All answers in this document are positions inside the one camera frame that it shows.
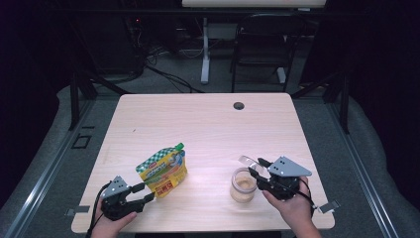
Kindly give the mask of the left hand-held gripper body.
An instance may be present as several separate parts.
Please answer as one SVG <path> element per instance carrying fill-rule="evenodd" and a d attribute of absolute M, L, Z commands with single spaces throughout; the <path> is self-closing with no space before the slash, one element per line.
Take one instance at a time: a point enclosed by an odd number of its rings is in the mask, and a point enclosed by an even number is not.
<path fill-rule="evenodd" d="M 142 199 L 128 201 L 132 186 L 128 185 L 121 176 L 116 176 L 102 195 L 102 212 L 113 221 L 119 220 L 131 212 L 142 212 L 145 203 Z"/>

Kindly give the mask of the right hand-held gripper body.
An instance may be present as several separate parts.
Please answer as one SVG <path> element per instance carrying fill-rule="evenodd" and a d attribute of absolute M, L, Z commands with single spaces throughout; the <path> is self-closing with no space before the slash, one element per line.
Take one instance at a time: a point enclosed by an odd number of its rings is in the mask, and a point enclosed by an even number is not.
<path fill-rule="evenodd" d="M 312 175 L 287 157 L 279 157 L 266 170 L 270 178 L 262 178 L 261 190 L 269 191 L 279 200 L 292 198 L 300 189 L 299 179 Z"/>

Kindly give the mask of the clear jar with hinged lid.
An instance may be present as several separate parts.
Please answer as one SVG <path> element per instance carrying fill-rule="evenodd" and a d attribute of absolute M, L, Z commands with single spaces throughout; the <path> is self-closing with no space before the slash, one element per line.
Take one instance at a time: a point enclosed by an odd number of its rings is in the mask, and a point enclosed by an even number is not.
<path fill-rule="evenodd" d="M 231 197 L 240 203 L 250 202 L 257 189 L 257 181 L 250 174 L 250 169 L 263 172 L 263 167 L 254 159 L 247 156 L 240 156 L 239 162 L 243 165 L 236 169 L 231 176 Z"/>

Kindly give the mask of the yellow seasoning pouch green cap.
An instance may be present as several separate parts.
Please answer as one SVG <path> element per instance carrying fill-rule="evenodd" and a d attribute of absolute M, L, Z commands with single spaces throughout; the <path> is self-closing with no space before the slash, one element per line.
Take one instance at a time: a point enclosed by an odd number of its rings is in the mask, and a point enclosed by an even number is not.
<path fill-rule="evenodd" d="M 167 196 L 187 175 L 184 145 L 160 149 L 140 163 L 136 172 L 156 197 Z"/>

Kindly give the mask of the person's left hand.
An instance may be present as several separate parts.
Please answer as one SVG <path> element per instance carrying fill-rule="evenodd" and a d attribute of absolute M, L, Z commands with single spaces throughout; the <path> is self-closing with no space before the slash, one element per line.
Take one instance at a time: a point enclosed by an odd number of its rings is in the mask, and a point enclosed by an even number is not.
<path fill-rule="evenodd" d="M 125 217 L 112 221 L 102 215 L 102 199 L 99 199 L 95 211 L 94 227 L 91 231 L 91 238 L 117 238 L 119 232 L 135 220 L 136 212 L 131 212 Z"/>

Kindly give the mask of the person's right hand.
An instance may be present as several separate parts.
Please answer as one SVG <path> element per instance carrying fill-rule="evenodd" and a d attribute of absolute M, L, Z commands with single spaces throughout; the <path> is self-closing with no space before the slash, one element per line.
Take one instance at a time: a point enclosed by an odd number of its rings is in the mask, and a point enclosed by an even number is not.
<path fill-rule="evenodd" d="M 269 204 L 277 209 L 286 224 L 295 232 L 307 233 L 314 228 L 311 215 L 311 204 L 302 195 L 297 194 L 286 201 L 275 198 L 270 192 L 262 192 Z"/>

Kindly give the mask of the grey tape strip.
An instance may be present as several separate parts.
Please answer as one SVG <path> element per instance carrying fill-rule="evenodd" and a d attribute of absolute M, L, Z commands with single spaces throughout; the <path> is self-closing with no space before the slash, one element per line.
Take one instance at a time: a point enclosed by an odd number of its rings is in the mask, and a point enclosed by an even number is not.
<path fill-rule="evenodd" d="M 81 205 L 81 206 L 76 206 L 74 208 L 69 208 L 66 212 L 65 212 L 65 216 L 75 216 L 77 213 L 87 213 L 90 209 L 89 205 Z"/>
<path fill-rule="evenodd" d="M 337 200 L 330 201 L 324 205 L 321 205 L 318 210 L 322 213 L 334 212 L 340 207 L 340 203 Z"/>

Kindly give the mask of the black folding chair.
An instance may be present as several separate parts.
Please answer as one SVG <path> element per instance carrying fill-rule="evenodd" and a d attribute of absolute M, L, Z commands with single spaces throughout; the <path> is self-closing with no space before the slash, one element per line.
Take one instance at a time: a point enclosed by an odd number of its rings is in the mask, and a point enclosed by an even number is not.
<path fill-rule="evenodd" d="M 231 91 L 236 84 L 238 66 L 271 67 L 284 71 L 285 90 L 299 40 L 306 29 L 306 21 L 298 15 L 260 13 L 245 17 L 236 28 L 230 73 Z"/>

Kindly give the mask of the white standing desk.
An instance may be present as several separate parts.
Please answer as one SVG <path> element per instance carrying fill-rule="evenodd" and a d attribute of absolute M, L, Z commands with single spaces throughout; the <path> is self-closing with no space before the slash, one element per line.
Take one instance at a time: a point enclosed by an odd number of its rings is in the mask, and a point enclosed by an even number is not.
<path fill-rule="evenodd" d="M 310 10 L 323 8 L 327 0 L 182 0 L 182 6 L 187 8 L 216 8 L 216 9 L 257 9 L 257 8 L 297 8 Z M 207 18 L 203 18 L 203 64 L 201 83 L 209 82 L 209 35 Z"/>

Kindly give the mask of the dark computer equipment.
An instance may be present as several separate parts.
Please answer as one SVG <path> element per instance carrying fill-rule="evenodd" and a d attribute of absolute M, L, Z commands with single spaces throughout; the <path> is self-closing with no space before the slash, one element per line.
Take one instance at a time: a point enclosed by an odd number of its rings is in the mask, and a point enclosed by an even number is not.
<path fill-rule="evenodd" d="M 96 65 L 106 74 L 142 71 L 142 59 L 136 54 L 121 16 L 87 15 L 78 18 L 84 41 Z"/>

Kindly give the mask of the aluminium floor rail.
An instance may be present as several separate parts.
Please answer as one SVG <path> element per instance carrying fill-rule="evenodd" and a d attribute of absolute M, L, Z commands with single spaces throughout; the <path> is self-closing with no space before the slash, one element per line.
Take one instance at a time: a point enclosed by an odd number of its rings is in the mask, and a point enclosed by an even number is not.
<path fill-rule="evenodd" d="M 69 130 L 70 105 L 66 101 L 61 102 L 52 127 L 34 159 L 5 206 L 0 209 L 0 238 L 19 238 L 25 234 L 64 162 L 65 153 L 94 104 L 93 100 L 82 103 L 79 119 Z"/>
<path fill-rule="evenodd" d="M 381 197 L 372 183 L 371 177 L 368 174 L 365 164 L 362 161 L 362 157 L 360 156 L 351 135 L 347 134 L 341 126 L 338 109 L 334 104 L 326 104 L 326 108 L 333 119 L 333 123 L 337 128 L 341 139 L 346 145 L 347 151 L 350 155 L 350 163 L 352 164 L 353 171 L 358 179 L 358 183 L 362 188 L 383 238 L 400 238 L 388 212 L 386 211 Z"/>

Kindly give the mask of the black metal frame stand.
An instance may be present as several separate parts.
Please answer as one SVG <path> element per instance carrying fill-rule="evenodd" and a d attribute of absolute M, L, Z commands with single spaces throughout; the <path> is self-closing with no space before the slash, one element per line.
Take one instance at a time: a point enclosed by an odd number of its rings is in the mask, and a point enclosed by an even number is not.
<path fill-rule="evenodd" d="M 114 91 L 119 95 L 128 94 L 128 91 L 106 80 L 104 77 L 92 71 L 75 72 L 70 80 L 70 109 L 71 109 L 71 122 L 68 128 L 69 131 L 73 130 L 79 122 L 79 92 L 87 100 L 95 100 L 98 92 L 94 88 L 93 83 L 99 83 L 106 88 Z"/>
<path fill-rule="evenodd" d="M 323 100 L 325 103 L 334 103 L 338 96 L 341 96 L 339 123 L 343 131 L 346 134 L 349 134 L 348 112 L 350 101 L 350 79 L 344 72 L 334 72 L 317 82 L 312 82 L 303 89 L 292 93 L 291 97 L 293 99 L 300 98 L 324 84 L 327 85 L 327 89 L 323 94 Z"/>

